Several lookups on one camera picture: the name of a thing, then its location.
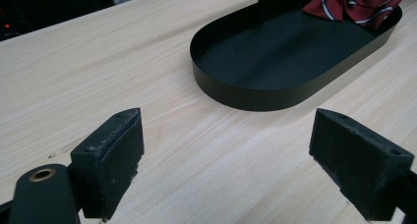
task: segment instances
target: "wood grain surface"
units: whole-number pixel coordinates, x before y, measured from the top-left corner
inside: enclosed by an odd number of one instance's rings
[[[256,0],[134,0],[0,42],[0,203],[26,171],[68,165],[108,117],[141,107],[146,153],[108,223],[367,223],[308,154],[314,115],[346,114],[417,154],[416,1],[376,53],[265,113],[206,96],[189,54],[201,27]]]

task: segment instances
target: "red cloth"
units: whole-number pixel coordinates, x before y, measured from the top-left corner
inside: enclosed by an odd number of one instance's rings
[[[312,0],[303,11],[327,20],[342,21],[343,13],[356,24],[376,29],[401,0]]]

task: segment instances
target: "red bow tie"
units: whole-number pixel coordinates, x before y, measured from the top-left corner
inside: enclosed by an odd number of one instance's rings
[[[313,16],[341,21],[345,13],[356,24],[376,29],[401,0],[312,0],[303,11]]]

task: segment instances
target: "bolt hole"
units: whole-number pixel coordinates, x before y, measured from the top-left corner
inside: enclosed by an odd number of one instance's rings
[[[399,154],[400,154],[400,152],[399,152],[398,150],[395,150],[395,149],[392,149],[392,150],[391,150],[391,153],[392,153],[393,155],[399,155]]]
[[[31,182],[41,182],[52,177],[55,174],[55,172],[56,170],[52,168],[41,169],[31,174],[29,180]]]

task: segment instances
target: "red striped necktie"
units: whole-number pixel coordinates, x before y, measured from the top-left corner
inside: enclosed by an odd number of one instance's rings
[[[312,0],[303,11],[313,16],[341,21],[345,13],[356,24],[377,29],[401,0]]]

